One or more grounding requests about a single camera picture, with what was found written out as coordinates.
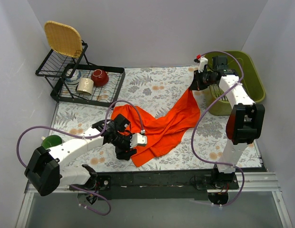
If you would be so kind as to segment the orange t shirt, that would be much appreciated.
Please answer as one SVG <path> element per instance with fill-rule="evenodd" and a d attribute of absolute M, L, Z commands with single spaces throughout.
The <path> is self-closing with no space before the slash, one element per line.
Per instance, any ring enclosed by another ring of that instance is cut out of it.
<path fill-rule="evenodd" d="M 140 167 L 153 158 L 168 154 L 182 140 L 184 133 L 195 127 L 200 118 L 200 109 L 187 89 L 169 112 L 160 118 L 153 117 L 140 107 L 136 107 L 146 131 L 147 145 L 136 147 L 137 153 L 131 156 L 136 167 Z"/>

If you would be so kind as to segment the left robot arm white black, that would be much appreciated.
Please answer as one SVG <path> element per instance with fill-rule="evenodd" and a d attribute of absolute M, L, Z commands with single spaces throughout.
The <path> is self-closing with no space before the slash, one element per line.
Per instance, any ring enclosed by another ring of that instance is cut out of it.
<path fill-rule="evenodd" d="M 99 121 L 80 138 L 71 139 L 48 149 L 37 148 L 27 165 L 25 176 L 41 196 L 51 194 L 57 187 L 76 185 L 92 190 L 97 184 L 97 172 L 87 164 L 67 168 L 67 164 L 89 150 L 110 143 L 115 146 L 116 158 L 128 161 L 136 154 L 137 146 L 146 146 L 143 133 L 127 130 L 130 121 L 119 114 L 114 120 Z"/>

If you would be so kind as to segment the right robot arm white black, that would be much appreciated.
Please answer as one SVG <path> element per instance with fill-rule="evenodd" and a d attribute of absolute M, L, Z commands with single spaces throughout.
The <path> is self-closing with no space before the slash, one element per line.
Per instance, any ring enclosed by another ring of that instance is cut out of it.
<path fill-rule="evenodd" d="M 212 67 L 208 59 L 198 55 L 194 62 L 198 70 L 194 71 L 190 89 L 204 90 L 210 85 L 218 85 L 223 91 L 220 98 L 226 97 L 232 111 L 226 124 L 227 142 L 221 158 L 213 163 L 210 174 L 202 178 L 194 177 L 195 185 L 200 189 L 211 187 L 221 189 L 237 181 L 236 165 L 249 144 L 259 138 L 265 116 L 265 107 L 256 104 L 247 94 L 237 72 L 228 66 L 229 53 L 223 52 L 213 57 Z"/>

